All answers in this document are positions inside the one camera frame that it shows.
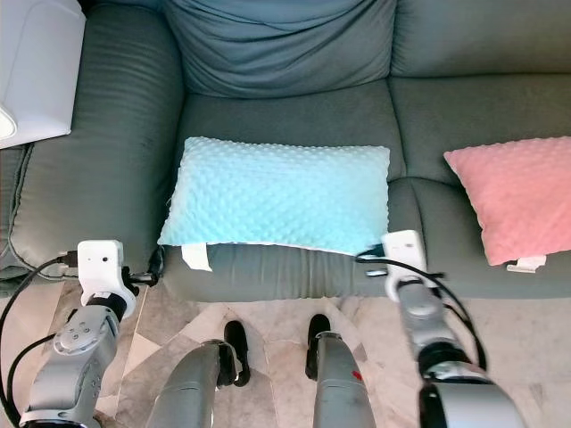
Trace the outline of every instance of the white tag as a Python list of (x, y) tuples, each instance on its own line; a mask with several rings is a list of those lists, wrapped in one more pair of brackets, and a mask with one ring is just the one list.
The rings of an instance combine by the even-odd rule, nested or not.
[(521, 259), (517, 259), (516, 265), (508, 265), (507, 269), (509, 272), (534, 274), (539, 266), (545, 265), (546, 261), (547, 256), (522, 257)]
[(212, 271), (211, 265), (208, 263), (206, 243), (190, 243), (182, 245), (180, 248), (182, 259), (191, 269)]

